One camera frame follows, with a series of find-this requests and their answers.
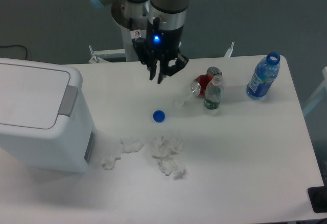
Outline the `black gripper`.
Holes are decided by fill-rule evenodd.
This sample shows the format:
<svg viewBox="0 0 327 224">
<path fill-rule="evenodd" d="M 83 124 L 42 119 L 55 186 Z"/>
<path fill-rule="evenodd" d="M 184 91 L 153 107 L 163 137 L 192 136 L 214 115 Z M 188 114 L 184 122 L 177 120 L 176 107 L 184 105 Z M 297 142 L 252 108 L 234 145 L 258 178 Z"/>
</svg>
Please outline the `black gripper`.
<svg viewBox="0 0 327 224">
<path fill-rule="evenodd" d="M 165 76 L 173 76 L 188 64 L 189 59 L 180 54 L 179 43 L 183 25 L 176 29 L 166 29 L 167 24 L 159 17 L 147 22 L 146 38 L 132 40 L 138 60 L 147 66 L 149 79 L 156 75 L 157 60 L 160 61 L 158 84 Z"/>
</svg>

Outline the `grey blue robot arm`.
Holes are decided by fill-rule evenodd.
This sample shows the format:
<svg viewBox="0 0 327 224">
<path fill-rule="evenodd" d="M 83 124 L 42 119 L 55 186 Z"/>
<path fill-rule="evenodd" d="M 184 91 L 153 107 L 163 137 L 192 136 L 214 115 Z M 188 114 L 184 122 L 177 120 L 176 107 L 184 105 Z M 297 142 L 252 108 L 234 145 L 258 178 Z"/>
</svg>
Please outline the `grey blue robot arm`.
<svg viewBox="0 0 327 224">
<path fill-rule="evenodd" d="M 150 72 L 150 80 L 161 83 L 188 63 L 180 52 L 180 41 L 190 0 L 90 0 L 96 7 L 111 5 L 117 24 L 130 33 L 144 30 L 144 36 L 132 36 L 124 46 Z"/>
</svg>

